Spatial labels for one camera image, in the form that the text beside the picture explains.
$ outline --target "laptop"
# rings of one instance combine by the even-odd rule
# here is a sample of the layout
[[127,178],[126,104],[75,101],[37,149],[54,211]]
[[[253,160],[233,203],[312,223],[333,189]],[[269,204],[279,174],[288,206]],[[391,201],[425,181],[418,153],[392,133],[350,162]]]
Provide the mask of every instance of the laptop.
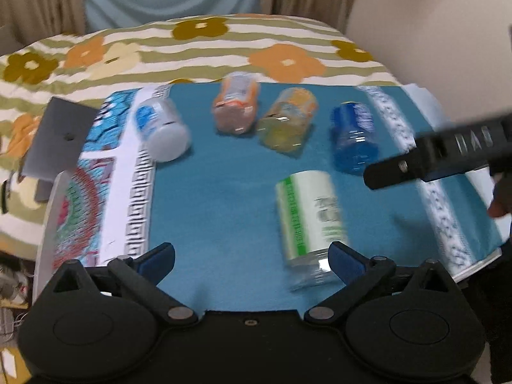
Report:
[[53,97],[23,160],[21,174],[39,179],[34,200],[50,198],[53,182],[64,171],[74,172],[98,110]]

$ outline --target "bed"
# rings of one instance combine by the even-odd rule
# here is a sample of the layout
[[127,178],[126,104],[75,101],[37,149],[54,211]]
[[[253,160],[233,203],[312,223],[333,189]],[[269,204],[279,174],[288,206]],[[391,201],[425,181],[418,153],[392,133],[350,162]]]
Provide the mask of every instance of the bed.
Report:
[[261,82],[398,84],[340,32],[299,17],[196,16],[35,42],[0,57],[0,182],[11,192],[0,250],[34,260],[42,243],[45,205],[34,202],[36,181],[17,170],[52,96],[99,108],[113,92],[217,81],[235,70]]

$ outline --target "white bottle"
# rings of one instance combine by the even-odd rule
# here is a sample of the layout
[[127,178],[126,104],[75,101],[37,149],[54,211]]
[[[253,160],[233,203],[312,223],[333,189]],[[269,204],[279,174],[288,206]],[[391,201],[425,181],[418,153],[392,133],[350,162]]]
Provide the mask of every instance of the white bottle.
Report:
[[177,159],[190,147],[190,131],[169,98],[150,98],[135,111],[135,126],[149,156],[157,162]]

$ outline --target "wall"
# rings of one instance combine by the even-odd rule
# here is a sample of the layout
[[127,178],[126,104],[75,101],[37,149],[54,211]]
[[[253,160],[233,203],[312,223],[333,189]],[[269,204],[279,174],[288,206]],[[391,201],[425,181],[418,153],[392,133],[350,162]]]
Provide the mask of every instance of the wall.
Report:
[[512,0],[355,0],[347,36],[454,120],[512,111]]

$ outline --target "yellow liquid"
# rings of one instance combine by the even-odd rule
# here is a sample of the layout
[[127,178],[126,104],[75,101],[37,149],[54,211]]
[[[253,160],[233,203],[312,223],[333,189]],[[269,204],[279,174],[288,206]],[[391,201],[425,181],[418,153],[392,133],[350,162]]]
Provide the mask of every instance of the yellow liquid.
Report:
[[275,117],[263,118],[258,122],[261,142],[272,150],[289,153],[300,147],[305,126],[292,120],[280,121]]

